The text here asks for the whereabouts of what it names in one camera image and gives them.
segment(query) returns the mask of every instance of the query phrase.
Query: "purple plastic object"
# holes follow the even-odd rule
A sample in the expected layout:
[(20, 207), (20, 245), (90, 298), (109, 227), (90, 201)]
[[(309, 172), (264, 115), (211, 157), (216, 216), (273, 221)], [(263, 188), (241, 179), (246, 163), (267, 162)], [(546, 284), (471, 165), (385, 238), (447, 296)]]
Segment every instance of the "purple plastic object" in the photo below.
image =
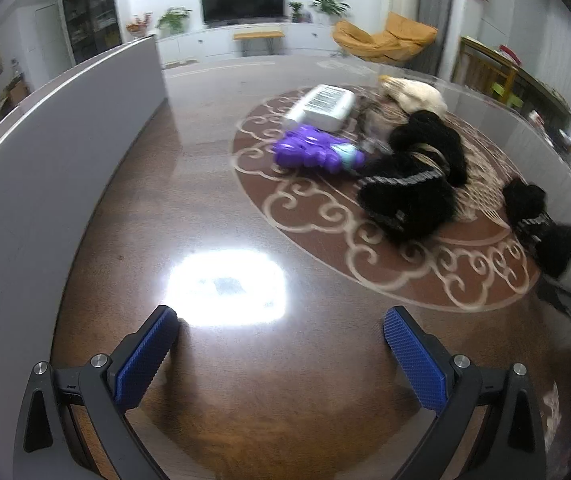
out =
[(273, 145), (275, 162), (283, 168), (323, 168), (330, 173), (360, 168), (365, 155), (354, 144), (308, 124), (286, 132)]

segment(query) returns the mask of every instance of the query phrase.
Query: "white plush toy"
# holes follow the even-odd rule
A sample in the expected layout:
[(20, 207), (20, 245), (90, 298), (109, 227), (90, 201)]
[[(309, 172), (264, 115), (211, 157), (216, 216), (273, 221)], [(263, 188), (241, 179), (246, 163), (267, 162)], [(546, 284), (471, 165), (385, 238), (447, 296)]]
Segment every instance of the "white plush toy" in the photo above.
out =
[(380, 76), (379, 82), (385, 93), (394, 99), (407, 114), (427, 110), (443, 118), (447, 112), (443, 96), (434, 86), (389, 75)]

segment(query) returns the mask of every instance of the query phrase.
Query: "silver bolt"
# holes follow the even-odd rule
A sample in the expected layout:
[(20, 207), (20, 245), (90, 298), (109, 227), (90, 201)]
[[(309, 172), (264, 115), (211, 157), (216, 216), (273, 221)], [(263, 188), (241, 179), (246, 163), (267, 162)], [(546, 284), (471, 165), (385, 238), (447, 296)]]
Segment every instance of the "silver bolt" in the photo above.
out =
[(95, 368), (101, 368), (108, 362), (108, 356), (105, 354), (97, 354), (90, 359), (90, 364)]
[(40, 363), (37, 363), (35, 365), (35, 367), (32, 368), (32, 371), (37, 375), (41, 375), (46, 370), (48, 370), (48, 363), (45, 361), (41, 361)]
[(454, 364), (459, 368), (467, 368), (470, 366), (470, 360), (465, 355), (454, 356)]
[(527, 368), (521, 363), (515, 363), (515, 365), (512, 367), (512, 370), (514, 370), (515, 374), (517, 375), (525, 375), (527, 373)]

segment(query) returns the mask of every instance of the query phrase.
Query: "black fuzzy object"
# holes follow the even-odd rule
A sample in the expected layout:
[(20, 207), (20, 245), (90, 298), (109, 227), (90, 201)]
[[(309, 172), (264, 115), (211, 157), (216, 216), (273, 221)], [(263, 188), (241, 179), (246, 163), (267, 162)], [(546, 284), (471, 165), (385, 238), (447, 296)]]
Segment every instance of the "black fuzzy object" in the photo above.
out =
[(545, 206), (545, 191), (514, 178), (503, 187), (507, 221), (539, 268), (555, 280), (571, 259), (571, 225), (557, 224)]
[(422, 110), (390, 134), (389, 144), (392, 155), (361, 169), (357, 202), (394, 241), (429, 237), (454, 218), (453, 186), (467, 182), (461, 138)]

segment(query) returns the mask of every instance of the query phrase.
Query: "blue textured pad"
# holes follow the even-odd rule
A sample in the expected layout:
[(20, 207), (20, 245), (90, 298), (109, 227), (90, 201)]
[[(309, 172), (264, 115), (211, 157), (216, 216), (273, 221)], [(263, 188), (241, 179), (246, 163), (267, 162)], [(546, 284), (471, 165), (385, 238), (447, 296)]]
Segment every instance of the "blue textured pad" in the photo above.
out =
[(115, 404), (121, 410), (136, 408), (177, 337), (179, 321), (167, 309), (152, 325), (115, 378)]
[(445, 375), (394, 308), (385, 313), (383, 334), (421, 406), (441, 413), (447, 403)]

